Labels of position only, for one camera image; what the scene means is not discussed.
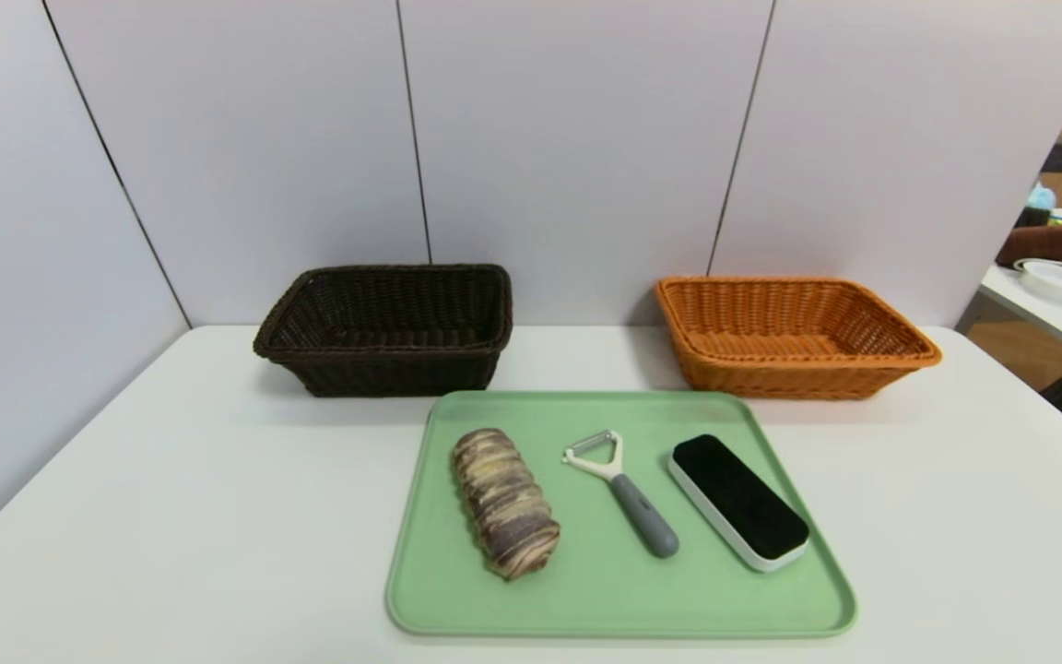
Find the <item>plastic tray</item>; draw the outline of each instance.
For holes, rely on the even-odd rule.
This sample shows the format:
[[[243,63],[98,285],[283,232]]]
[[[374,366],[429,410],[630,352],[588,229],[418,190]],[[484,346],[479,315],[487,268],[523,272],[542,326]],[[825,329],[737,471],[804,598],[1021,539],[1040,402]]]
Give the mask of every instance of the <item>plastic tray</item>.
[[[485,567],[458,494],[450,449],[498,426],[518,445],[562,527],[548,567],[508,583]],[[561,463],[602,429],[624,438],[626,472],[667,517],[679,554],[650,556],[602,480]],[[670,478],[678,443],[719,437],[809,522],[806,554],[751,571]],[[388,580],[388,612],[417,634],[535,637],[827,637],[856,601],[750,410],[713,392],[456,392],[430,413]]]

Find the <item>bread roll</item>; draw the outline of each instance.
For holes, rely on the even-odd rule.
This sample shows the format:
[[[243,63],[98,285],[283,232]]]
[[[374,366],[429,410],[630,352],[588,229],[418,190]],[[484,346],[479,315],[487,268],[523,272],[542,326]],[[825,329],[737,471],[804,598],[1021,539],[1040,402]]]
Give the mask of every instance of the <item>bread roll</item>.
[[[494,571],[514,580],[548,563],[560,524],[507,433],[477,429],[461,437],[453,472]]]

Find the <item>vegetable peeler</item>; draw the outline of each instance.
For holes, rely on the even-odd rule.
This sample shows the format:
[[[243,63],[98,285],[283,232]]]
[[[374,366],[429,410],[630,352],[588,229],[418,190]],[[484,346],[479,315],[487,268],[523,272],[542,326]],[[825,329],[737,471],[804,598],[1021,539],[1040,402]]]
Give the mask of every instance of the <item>vegetable peeler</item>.
[[[611,443],[612,461],[609,463],[594,463],[577,457],[578,454],[584,454],[586,450]],[[563,462],[607,480],[620,507],[626,510],[629,521],[637,529],[638,534],[641,534],[641,539],[646,540],[646,544],[653,551],[653,555],[670,558],[674,551],[679,550],[679,535],[674,534],[674,530],[667,524],[666,518],[658,514],[657,509],[653,509],[653,505],[650,505],[650,500],[641,495],[637,484],[633,483],[633,480],[629,479],[629,476],[622,471],[620,457],[622,457],[620,435],[606,429],[566,448]]]

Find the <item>peeler blade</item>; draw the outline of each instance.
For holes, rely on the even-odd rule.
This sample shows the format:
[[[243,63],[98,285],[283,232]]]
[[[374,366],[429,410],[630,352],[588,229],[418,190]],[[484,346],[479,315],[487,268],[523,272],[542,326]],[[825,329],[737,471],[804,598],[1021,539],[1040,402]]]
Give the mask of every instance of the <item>peeler blade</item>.
[[[584,440],[572,443],[572,445],[568,446],[568,449],[572,450],[573,454],[584,454],[586,450],[596,448],[596,446],[611,443],[612,440],[614,440],[614,438],[612,438],[612,431],[605,429],[604,431],[593,435],[593,437],[587,437]]]

